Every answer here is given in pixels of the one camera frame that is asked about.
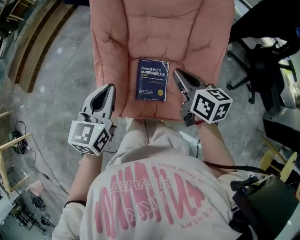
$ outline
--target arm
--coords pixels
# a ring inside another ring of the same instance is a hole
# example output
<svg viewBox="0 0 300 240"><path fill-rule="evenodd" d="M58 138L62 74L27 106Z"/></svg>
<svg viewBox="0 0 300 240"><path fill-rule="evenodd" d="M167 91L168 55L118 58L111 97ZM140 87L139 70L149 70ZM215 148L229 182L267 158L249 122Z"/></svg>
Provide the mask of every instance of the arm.
<svg viewBox="0 0 300 240"><path fill-rule="evenodd" d="M205 161L221 165L235 165L216 124L204 122L198 125L198 132ZM210 168L216 177L235 172L231 169Z"/></svg>
<svg viewBox="0 0 300 240"><path fill-rule="evenodd" d="M94 179L101 173L102 154L94 156L85 154L73 181L69 201L87 201L89 188Z"/></svg>

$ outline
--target chair leg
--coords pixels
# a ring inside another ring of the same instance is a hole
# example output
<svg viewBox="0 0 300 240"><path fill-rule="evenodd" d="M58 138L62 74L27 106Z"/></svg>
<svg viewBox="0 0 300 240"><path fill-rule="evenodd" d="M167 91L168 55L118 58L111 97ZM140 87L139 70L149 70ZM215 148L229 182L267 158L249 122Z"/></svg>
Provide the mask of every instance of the chair leg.
<svg viewBox="0 0 300 240"><path fill-rule="evenodd" d="M240 81L238 84L236 84L236 85L234 85L234 86L232 86L231 84L228 84L227 86L226 86L226 88L228 89L228 90L235 90L235 89L237 89L237 88L239 88L240 86L242 86L242 85L244 85L245 83L247 83L247 82L249 82L250 81L250 79L248 78L248 77L245 77L242 81Z"/></svg>
<svg viewBox="0 0 300 240"><path fill-rule="evenodd" d="M251 89L251 98L249 98L248 102L251 103L251 104L254 104L255 103L255 91L253 91Z"/></svg>
<svg viewBox="0 0 300 240"><path fill-rule="evenodd" d="M227 52L227 56L233 58L237 62L237 64L248 74L248 66L243 63L236 55L234 55L232 52Z"/></svg>

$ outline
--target wooden plank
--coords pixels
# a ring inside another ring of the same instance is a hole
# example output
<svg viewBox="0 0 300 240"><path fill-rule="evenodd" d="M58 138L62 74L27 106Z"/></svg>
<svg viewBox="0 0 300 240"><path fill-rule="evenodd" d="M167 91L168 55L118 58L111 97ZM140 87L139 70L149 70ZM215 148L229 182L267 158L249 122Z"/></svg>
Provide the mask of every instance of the wooden plank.
<svg viewBox="0 0 300 240"><path fill-rule="evenodd" d="M31 134L32 134L32 133L25 134L25 135L23 135L22 137L18 137L17 139L14 139L14 140L12 140L12 141L10 141L10 142L8 142L8 143L6 143L6 144L0 146L0 151L3 151L3 150L5 150L6 148L11 147L12 145L14 145L14 144L18 143L19 141L25 139L26 137L30 136Z"/></svg>
<svg viewBox="0 0 300 240"><path fill-rule="evenodd" d="M8 71L8 77L12 83L18 83L19 76L22 73L26 61L26 56L29 54L37 34L42 30L46 20L59 4L60 0L44 1L43 5L38 12L36 12L35 17L24 32Z"/></svg>
<svg viewBox="0 0 300 240"><path fill-rule="evenodd" d="M15 18L12 18L12 17L6 17L6 21L9 22L9 20L13 20L13 21L16 21L16 22L19 21L18 19L15 19Z"/></svg>
<svg viewBox="0 0 300 240"><path fill-rule="evenodd" d="M297 153L294 152L287 160L287 163L285 164L284 168L280 173L280 180L282 180L283 182L286 182L286 180L289 178L293 170L293 167L295 165L296 159L297 159Z"/></svg>
<svg viewBox="0 0 300 240"><path fill-rule="evenodd" d="M20 185L22 185L27 179L29 178L29 176L26 176L25 178L23 178L21 181L19 181L18 183L16 183L11 189L10 191L14 191L17 187L19 187Z"/></svg>
<svg viewBox="0 0 300 240"><path fill-rule="evenodd" d="M276 154L284 163L286 163L286 160L283 158L283 156L281 156L281 154L272 146L271 143L269 143L269 141L264 138L262 135L261 135L261 138L262 140L265 142L265 144L267 144L269 146L269 148L272 149L273 153Z"/></svg>
<svg viewBox="0 0 300 240"><path fill-rule="evenodd" d="M28 7L27 4L23 3L23 2L20 2L21 5L25 6L25 7Z"/></svg>
<svg viewBox="0 0 300 240"><path fill-rule="evenodd" d="M1 174L1 177L2 177L3 187L10 194L11 193L10 184L9 184L9 181L8 181L8 176L6 174L4 159L3 159L3 155L2 155L1 150L0 150L0 174Z"/></svg>
<svg viewBox="0 0 300 240"><path fill-rule="evenodd" d="M32 92L39 69L53 40L63 24L75 11L76 7L61 3L53 12L43 29L39 33L26 59L19 85L24 92Z"/></svg>
<svg viewBox="0 0 300 240"><path fill-rule="evenodd" d="M11 114L11 113L13 113L13 112L14 112L14 111L8 111L8 112L1 113L1 114L0 114L0 118L4 117L4 116L6 116L6 115L9 115L9 114Z"/></svg>
<svg viewBox="0 0 300 240"><path fill-rule="evenodd" d="M18 17L18 16L16 16L16 15L10 14L9 16L12 17L12 18L15 18L15 19L19 19L19 20L21 20L21 21L24 21L24 18Z"/></svg>
<svg viewBox="0 0 300 240"><path fill-rule="evenodd" d="M18 5L18 3L20 2L21 0L18 0L17 2L16 2L16 4L14 5L14 7L13 7L13 9L10 11L10 14L12 14L12 12L14 11L14 9L15 9L15 7Z"/></svg>
<svg viewBox="0 0 300 240"><path fill-rule="evenodd" d="M25 0L25 1L27 1L27 2L31 3L32 5L34 5L33 1L30 1L30 0Z"/></svg>
<svg viewBox="0 0 300 240"><path fill-rule="evenodd" d="M20 4L20 2L17 4L17 6L14 8L14 10L10 13L10 16L13 15L17 18L21 18L21 21L24 21L24 12L26 10L26 6Z"/></svg>

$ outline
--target book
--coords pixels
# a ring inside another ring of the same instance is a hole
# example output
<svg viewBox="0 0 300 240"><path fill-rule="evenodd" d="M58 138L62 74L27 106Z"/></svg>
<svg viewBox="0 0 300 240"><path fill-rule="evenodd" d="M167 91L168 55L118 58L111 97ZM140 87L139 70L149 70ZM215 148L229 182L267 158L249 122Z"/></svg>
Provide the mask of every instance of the book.
<svg viewBox="0 0 300 240"><path fill-rule="evenodd" d="M168 62L139 59L136 99L166 101L168 73Z"/></svg>

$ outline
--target concrete floor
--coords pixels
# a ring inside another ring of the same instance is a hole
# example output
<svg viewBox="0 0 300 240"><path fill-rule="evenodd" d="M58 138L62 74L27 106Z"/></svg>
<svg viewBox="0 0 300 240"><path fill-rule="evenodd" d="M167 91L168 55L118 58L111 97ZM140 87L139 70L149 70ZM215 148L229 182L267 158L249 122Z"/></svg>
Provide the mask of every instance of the concrete floor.
<svg viewBox="0 0 300 240"><path fill-rule="evenodd" d="M257 166L266 150L266 146L260 140L260 134L263 134L264 113L260 96L256 95L256 103L251 105L248 103L250 93L246 86L234 91L227 91L225 87L227 83L237 83L244 77L245 73L236 62L225 57L219 87L224 89L234 102L226 119L220 122L219 129L236 164ZM6 136L5 134L13 130L17 120L24 121L27 132L33 133L28 143L37 153L38 170L46 173L54 184L62 186L66 191L70 190L81 160L81 154L67 143L71 122L77 118L84 99L94 89L89 7L79 7L63 26L46 55L31 94L25 94L18 85L13 86L8 79L5 79L1 89L0 111L15 111L10 117L1 120L0 126L4 126L0 127L1 136ZM126 132L126 122L124 119L114 119L113 122L118 128L112 143L105 148L116 151ZM166 124L183 134L191 143L190 154L195 156L197 129L185 128L181 123ZM17 125L17 128L24 133L21 124ZM7 168L14 164L17 178L25 174L30 176L22 190L36 180L43 183L45 188L41 197L51 220L57 224L68 195L34 170L33 152L18 155L12 150L7 150L4 157ZM111 157L111 154L104 153L104 166ZM25 192L23 197L34 210L28 192Z"/></svg>

